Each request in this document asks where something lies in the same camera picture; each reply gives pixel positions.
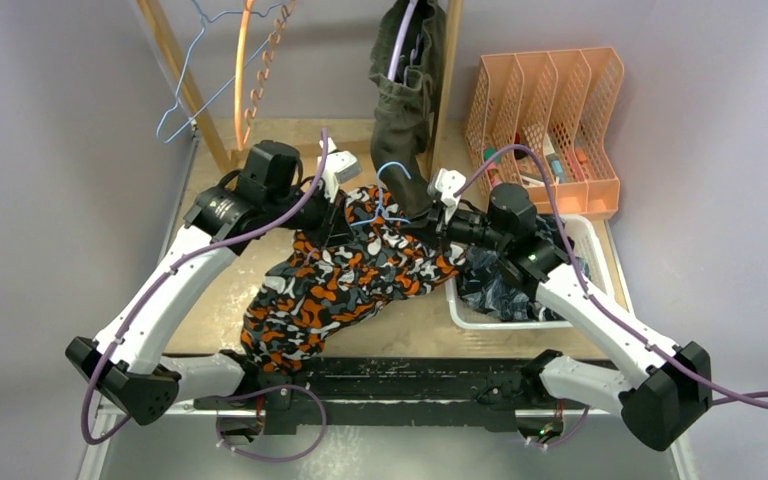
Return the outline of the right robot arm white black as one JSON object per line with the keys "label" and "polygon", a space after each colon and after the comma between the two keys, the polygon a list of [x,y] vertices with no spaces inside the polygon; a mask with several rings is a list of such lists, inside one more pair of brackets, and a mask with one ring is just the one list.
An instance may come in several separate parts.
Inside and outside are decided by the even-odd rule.
{"label": "right robot arm white black", "polygon": [[667,450],[711,408],[709,353],[696,342],[680,345],[650,329],[594,287],[567,252],[569,237],[539,231],[537,208],[524,188],[497,185],[484,212],[460,208],[452,187],[432,186],[429,193],[433,202],[420,228],[425,239],[495,252],[508,285],[560,315],[613,364],[599,367],[544,352],[521,381],[529,404],[564,399],[608,412],[655,451]]}

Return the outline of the light blue wire hanger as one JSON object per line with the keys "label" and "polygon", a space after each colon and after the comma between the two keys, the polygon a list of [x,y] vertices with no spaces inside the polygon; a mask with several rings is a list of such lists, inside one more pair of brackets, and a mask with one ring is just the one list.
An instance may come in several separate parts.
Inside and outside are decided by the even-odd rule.
{"label": "light blue wire hanger", "polygon": [[[170,42],[183,54],[185,74],[198,87],[202,100],[190,107],[185,99],[185,82],[170,74],[172,97],[155,127],[156,138],[168,144],[192,130],[196,114],[209,113],[230,121],[233,116],[233,85],[236,44],[241,21],[241,1],[162,1],[170,24]],[[260,116],[292,117],[295,107],[295,73],[300,71],[298,55],[304,46],[305,28],[310,25],[314,3],[298,1],[288,20],[286,35],[276,47],[273,76],[266,82]]]}

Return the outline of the orange camouflage shorts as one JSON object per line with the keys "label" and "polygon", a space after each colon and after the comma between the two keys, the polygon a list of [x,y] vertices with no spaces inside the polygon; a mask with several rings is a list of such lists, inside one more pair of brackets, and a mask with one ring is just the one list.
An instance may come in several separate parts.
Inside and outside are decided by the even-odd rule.
{"label": "orange camouflage shorts", "polygon": [[376,218],[378,205],[393,216],[401,212],[381,188],[349,192],[346,217],[355,239],[347,245],[321,250],[295,233],[290,256],[266,272],[244,313],[241,347],[253,364],[266,372],[298,371],[323,352],[329,336],[394,301],[429,294],[459,273],[463,247],[431,248]]}

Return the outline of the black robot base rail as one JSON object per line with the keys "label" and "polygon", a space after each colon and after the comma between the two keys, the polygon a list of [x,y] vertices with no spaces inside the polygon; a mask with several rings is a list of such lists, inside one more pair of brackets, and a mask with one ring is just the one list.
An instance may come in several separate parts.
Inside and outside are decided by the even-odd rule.
{"label": "black robot base rail", "polygon": [[527,359],[321,357],[293,374],[247,373],[227,397],[195,400],[198,411],[261,413],[268,435],[301,426],[479,427],[538,430],[583,410],[541,393]]}

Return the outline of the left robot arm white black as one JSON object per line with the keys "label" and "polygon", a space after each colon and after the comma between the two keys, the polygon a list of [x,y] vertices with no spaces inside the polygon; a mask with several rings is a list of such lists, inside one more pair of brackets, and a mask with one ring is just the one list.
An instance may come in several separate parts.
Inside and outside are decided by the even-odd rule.
{"label": "left robot arm white black", "polygon": [[196,197],[166,255],[123,311],[94,337],[76,337],[67,346],[67,359],[91,392],[139,425],[180,401],[220,396],[235,409],[255,402],[258,382],[234,352],[169,357],[164,351],[207,287],[251,241],[275,228],[319,240],[349,234],[339,217],[341,186],[360,174],[360,162],[332,140],[320,146],[308,187],[298,172],[299,151],[264,140],[250,148],[242,168]]}

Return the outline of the orange plastic hanger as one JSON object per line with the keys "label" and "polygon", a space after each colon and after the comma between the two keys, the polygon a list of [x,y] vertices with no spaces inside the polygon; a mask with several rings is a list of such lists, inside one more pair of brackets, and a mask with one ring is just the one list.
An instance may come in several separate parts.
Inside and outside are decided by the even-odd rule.
{"label": "orange plastic hanger", "polygon": [[260,50],[253,54],[253,59],[260,58],[262,68],[257,71],[255,80],[256,85],[249,92],[251,105],[244,107],[244,86],[245,69],[247,63],[246,44],[248,38],[248,29],[254,14],[254,1],[246,1],[241,14],[241,20],[238,29],[238,39],[236,47],[236,57],[234,64],[234,83],[233,83],[233,121],[234,134],[236,140],[236,149],[242,151],[248,142],[251,134],[252,122],[256,118],[259,103],[263,98],[265,84],[271,73],[271,66],[275,57],[275,50],[280,45],[283,34],[286,30],[288,20],[294,13],[296,1],[281,1],[280,12],[274,20],[272,31],[266,37]]}

